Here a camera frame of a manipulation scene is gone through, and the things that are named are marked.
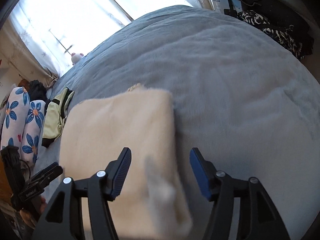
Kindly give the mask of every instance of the black clamp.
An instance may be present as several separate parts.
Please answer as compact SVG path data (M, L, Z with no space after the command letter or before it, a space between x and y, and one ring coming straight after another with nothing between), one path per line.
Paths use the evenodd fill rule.
M260 181L233 179L204 160L198 148L190 152L190 164L201 193L214 201L203 240L229 237L234 198L240 198L237 240L290 240L274 203Z
M124 148L118 159L91 178L74 181L66 177L42 214L32 240L85 240L81 198L87 197L95 240L118 240L107 201L121 193L131 164L131 151Z
M53 163L25 181L21 171L18 149L18 147L9 145L1 150L4 171L13 192L11 204L16 211L26 209L32 214L35 221L38 221L40 218L40 195L51 181L62 174L63 170L58 163Z

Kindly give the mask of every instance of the folded blanket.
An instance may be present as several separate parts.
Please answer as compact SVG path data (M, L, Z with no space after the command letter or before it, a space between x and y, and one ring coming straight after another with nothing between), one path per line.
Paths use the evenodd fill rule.
M167 91L134 88L111 98L86 100L69 113L60 165L65 176L85 179L129 147L132 162L122 192L109 202L118 235L183 237L192 220L177 171L174 136L172 96ZM83 222L90 230L84 201Z

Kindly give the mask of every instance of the stuffed toy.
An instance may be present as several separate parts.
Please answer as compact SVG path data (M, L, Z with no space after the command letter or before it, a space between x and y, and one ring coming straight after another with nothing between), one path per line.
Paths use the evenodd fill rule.
M72 53L71 54L71 61L72 61L72 64L73 66L83 58L83 53Z

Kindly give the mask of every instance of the blue bedspread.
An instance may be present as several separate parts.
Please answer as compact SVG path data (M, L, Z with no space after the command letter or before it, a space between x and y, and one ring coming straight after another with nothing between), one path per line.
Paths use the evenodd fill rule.
M290 52L232 17L173 6L100 44L57 81L51 98L75 90L70 110L138 82L174 97L178 169L194 219L189 239L202 238L212 207L189 165L192 147L235 178L259 178L292 240L303 236L320 210L320 86ZM57 139L39 148L35 172L59 159L59 147Z

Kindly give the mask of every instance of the black cable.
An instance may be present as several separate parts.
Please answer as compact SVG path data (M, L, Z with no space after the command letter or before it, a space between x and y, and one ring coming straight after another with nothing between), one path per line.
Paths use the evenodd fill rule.
M31 170L30 170L30 167L29 167L28 163L26 161L24 161L24 160L20 160L20 161L24 162L27 165L27 167L29 169L29 179L30 179L31 178Z

